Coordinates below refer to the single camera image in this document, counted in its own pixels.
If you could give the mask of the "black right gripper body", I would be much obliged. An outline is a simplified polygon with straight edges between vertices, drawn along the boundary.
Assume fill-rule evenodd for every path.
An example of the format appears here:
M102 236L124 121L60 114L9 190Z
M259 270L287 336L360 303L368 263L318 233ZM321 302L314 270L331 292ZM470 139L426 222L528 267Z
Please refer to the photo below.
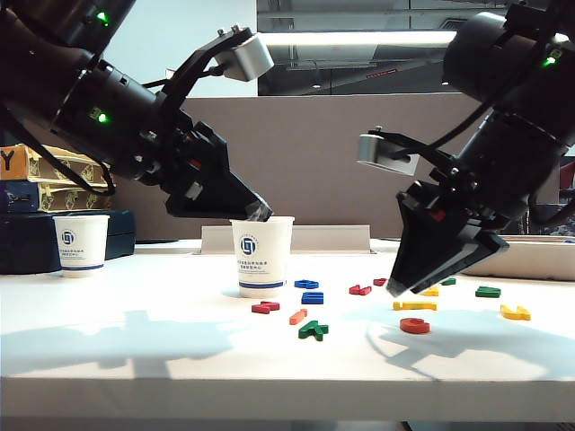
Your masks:
M475 167L447 174L435 168L432 182L416 180L396 197L405 233L449 233L470 224L498 231L509 224L509 170Z

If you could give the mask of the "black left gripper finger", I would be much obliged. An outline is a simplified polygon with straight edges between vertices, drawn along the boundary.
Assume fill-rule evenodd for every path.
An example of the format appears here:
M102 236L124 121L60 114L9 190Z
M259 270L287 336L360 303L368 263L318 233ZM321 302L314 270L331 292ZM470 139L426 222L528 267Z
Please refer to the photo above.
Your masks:
M244 208L226 208L199 206L191 201L172 201L165 203L169 215L180 218L239 219L246 220L248 215Z
M272 215L269 204L227 169L200 172L197 182L203 187L196 204L226 208L244 208L247 221L265 222Z

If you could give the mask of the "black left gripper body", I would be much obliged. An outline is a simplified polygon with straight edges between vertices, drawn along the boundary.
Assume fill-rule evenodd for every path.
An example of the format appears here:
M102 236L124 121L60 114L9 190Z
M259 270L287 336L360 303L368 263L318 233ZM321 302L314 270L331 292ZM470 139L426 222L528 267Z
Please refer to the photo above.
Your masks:
M206 124L179 112L172 124L140 130L137 143L136 180L159 187L170 203L229 201L226 142Z

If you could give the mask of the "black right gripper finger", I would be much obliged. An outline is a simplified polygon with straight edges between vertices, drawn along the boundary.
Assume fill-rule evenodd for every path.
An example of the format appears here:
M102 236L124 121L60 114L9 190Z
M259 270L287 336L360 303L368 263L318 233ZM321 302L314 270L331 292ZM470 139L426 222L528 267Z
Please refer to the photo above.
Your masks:
M452 268L443 272L439 281L508 248L507 243L495 232L481 228L474 220L467 219L465 232L468 235L468 252Z
M468 252L467 217L458 213L437 220L426 211L401 209L402 238L386 290L397 297L439 281Z

